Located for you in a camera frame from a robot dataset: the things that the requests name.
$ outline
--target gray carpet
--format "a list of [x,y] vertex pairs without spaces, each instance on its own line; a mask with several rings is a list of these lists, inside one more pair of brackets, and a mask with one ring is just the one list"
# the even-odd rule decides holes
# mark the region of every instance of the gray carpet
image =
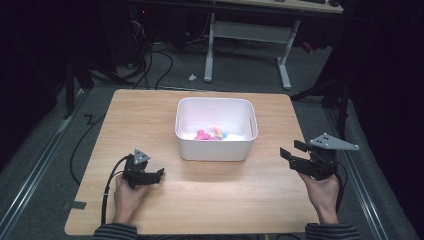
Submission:
[[[231,46],[217,48],[211,83],[203,82],[206,49],[202,48],[201,44],[191,46],[184,51],[165,45],[155,46],[156,50],[164,49],[162,53],[170,56],[173,64],[171,71],[161,80],[160,88],[294,95],[313,86],[331,52],[331,48],[327,48],[308,54],[300,48],[293,48],[287,61],[287,69],[292,82],[292,90],[288,92],[282,88],[275,56],[273,56],[280,49],[279,45],[260,49],[251,47],[233,49]],[[150,89],[154,88],[156,80],[171,66],[171,60],[161,53],[153,53],[152,57],[152,67],[147,75]],[[119,69],[120,74],[128,71],[131,70]],[[188,80],[191,74],[197,76],[195,81]],[[145,87],[145,81],[142,81],[138,88]],[[92,121],[101,117],[107,111],[113,92],[119,88],[124,87],[111,82],[96,81],[94,89],[84,95],[86,99],[70,121],[56,151],[54,151],[47,171],[42,176],[26,207],[19,213],[20,217],[16,223],[12,223],[14,227],[8,235],[8,239],[90,239],[89,236],[68,236],[64,232],[64,225],[69,214],[69,210],[63,208],[64,203],[73,200],[78,191],[78,186],[70,174],[70,160],[78,141],[91,127],[87,124],[88,117],[85,115],[92,115]],[[42,156],[49,140],[63,124],[64,91],[59,93],[58,100],[59,104],[40,121],[13,161],[0,174],[0,180],[3,183],[0,185],[2,193],[0,216],[7,213],[15,196],[24,186],[31,170]],[[328,112],[332,111],[322,109],[319,98],[308,97],[305,100],[294,102],[293,105],[305,139],[315,138],[323,132],[335,135],[334,126],[328,116]],[[84,174],[100,128],[101,122],[89,131],[75,151],[72,168],[77,179],[81,179]],[[349,106],[346,137],[348,141],[361,147],[361,150],[352,153],[352,156],[375,203],[388,239],[418,239],[368,148],[352,105]],[[341,221],[355,225],[360,230],[363,239],[374,239],[373,230],[370,228],[351,181],[347,185],[339,215]],[[296,235],[304,239],[302,233]],[[277,236],[276,233],[270,235],[271,238],[277,238]],[[279,239],[294,238],[283,236]]]

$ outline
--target toy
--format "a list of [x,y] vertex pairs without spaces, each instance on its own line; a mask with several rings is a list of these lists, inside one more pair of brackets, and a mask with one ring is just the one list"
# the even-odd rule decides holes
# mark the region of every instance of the toy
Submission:
[[215,136],[211,136],[209,133],[205,132],[205,130],[200,129],[197,131],[197,135],[194,138],[195,140],[222,140],[227,137],[227,133],[221,132],[219,127],[213,127],[215,132]]
[[208,140],[211,137],[209,133],[206,133],[205,130],[200,129],[197,131],[197,136],[194,138],[196,140]]

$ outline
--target pink toy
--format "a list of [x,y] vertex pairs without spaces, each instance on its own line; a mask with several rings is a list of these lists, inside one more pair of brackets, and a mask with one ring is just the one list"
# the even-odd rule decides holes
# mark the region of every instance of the pink toy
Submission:
[[208,140],[211,137],[209,133],[205,133],[203,129],[197,131],[197,136],[194,138],[196,140]]

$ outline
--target metal rail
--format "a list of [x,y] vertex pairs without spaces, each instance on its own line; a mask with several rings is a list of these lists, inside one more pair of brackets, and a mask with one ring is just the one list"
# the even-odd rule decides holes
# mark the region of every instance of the metal rail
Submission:
[[[337,117],[331,109],[324,109],[330,125],[333,131],[338,135],[337,130]],[[361,175],[356,167],[355,161],[353,160],[350,151],[341,151],[345,159],[346,169],[349,174],[349,178],[352,179],[352,185],[355,189],[356,195],[358,196],[359,203],[361,204],[362,210],[364,211],[365,217],[370,226],[371,232],[375,239],[386,240],[389,239],[384,229],[384,225],[378,216],[377,209],[373,200],[371,199],[367,189],[365,188],[364,182],[362,181]]]
[[88,93],[83,90],[80,90],[78,92],[76,108],[67,119],[63,120],[59,128],[53,134],[44,152],[38,159],[38,162],[35,165],[34,169],[29,174],[19,193],[15,197],[15,200],[10,205],[6,214],[3,216],[3,219],[0,222],[0,240],[5,240],[9,237],[10,233],[13,230],[13,227],[15,226],[26,205],[28,204],[35,190],[37,189],[38,184],[40,183],[45,172],[47,171],[47,168],[53,161],[56,148],[60,140],[62,139],[65,130],[69,126],[69,123],[72,121],[73,115],[81,106],[81,104],[85,101],[87,96]]

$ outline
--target wooden table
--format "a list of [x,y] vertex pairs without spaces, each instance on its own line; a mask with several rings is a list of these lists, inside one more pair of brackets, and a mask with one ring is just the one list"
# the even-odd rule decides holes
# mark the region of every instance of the wooden table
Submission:
[[[200,162],[180,158],[175,135],[178,102],[185,97],[230,97],[250,101],[259,135],[240,162]],[[139,148],[151,156],[147,172],[165,168],[151,187],[134,225],[139,234],[248,234],[303,232],[318,222],[304,183],[279,155],[303,140],[290,98],[283,94],[118,90],[81,182],[65,231],[92,235],[100,225],[107,179],[119,159]],[[114,216],[112,181],[107,223]]]

